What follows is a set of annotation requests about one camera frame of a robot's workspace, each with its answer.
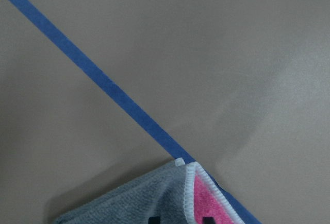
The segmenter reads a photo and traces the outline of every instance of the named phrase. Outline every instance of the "pink cloth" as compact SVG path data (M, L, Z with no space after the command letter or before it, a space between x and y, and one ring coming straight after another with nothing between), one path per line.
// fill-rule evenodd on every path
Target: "pink cloth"
M198 224L203 224L204 216L212 216L216 224L234 224L199 176L194 182L194 215Z

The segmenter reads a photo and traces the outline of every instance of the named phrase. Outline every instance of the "blue stripe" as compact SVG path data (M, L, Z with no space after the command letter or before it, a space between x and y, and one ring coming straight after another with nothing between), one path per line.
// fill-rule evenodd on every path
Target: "blue stripe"
M54 26L28 0L9 0L65 55L89 76L109 97L130 115L172 157L183 158L186 163L195 161L171 136L140 108L118 85L98 68L75 44ZM245 223L260 224L232 195L220 188L230 204Z

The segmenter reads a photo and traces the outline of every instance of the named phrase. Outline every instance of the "blue tape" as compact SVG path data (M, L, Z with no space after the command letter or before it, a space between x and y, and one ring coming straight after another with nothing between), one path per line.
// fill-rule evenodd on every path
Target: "blue tape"
M40 31L42 31L65 55L89 76L109 97L130 115L172 157L183 158L186 163L195 161L166 131L140 108L118 85L96 66L75 44L55 27L29 0L9 0ZM231 194L218 188L228 199L245 223L260 224Z

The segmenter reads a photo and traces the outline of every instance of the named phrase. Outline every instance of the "diagonal blue tape strip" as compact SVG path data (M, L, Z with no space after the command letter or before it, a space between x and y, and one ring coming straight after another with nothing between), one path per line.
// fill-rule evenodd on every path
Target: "diagonal blue tape strip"
M186 163L195 161L166 131L140 108L118 85L96 66L75 44L52 24L29 0L9 0L40 31L42 31L65 55L85 72L109 97L130 115L172 157L183 158ZM245 223L261 224L230 193L215 184Z

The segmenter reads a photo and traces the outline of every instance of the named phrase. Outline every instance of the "fabric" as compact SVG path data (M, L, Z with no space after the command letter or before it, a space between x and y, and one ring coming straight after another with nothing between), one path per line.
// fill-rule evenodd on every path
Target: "fabric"
M54 224L201 224L204 214L212 215L216 224L244 223L199 163L186 165L177 159L62 215Z

